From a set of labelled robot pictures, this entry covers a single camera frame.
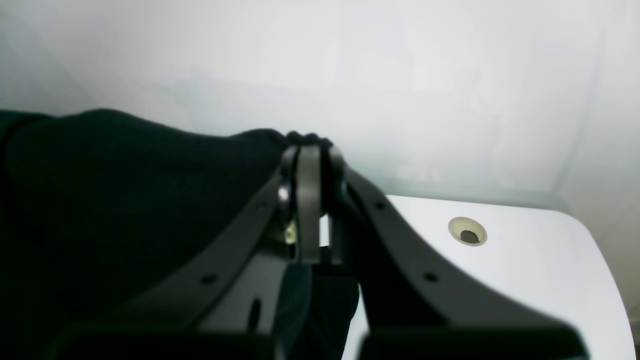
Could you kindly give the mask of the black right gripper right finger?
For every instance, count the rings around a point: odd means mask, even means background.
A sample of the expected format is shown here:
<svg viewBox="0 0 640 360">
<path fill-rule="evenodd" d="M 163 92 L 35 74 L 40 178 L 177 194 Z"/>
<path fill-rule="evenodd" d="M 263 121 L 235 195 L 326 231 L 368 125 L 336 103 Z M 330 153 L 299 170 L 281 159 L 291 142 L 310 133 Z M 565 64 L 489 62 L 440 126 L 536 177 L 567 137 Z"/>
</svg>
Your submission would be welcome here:
<svg viewBox="0 0 640 360">
<path fill-rule="evenodd" d="M 428 244 L 336 146 L 322 151 L 323 260 L 362 289 L 361 360 L 586 360 L 574 326 L 501 294 Z"/>
</svg>

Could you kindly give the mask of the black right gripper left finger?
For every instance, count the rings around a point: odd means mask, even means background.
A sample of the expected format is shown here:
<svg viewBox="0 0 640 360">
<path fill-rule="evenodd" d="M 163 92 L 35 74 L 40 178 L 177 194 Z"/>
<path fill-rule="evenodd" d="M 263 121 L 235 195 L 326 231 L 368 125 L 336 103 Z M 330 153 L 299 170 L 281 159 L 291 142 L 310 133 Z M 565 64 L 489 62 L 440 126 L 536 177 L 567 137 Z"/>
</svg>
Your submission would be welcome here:
<svg viewBox="0 0 640 360">
<path fill-rule="evenodd" d="M 271 178 L 201 253 L 98 319 L 49 360 L 283 360 L 274 320 L 285 273 L 318 264 L 321 149 L 291 146 Z"/>
</svg>

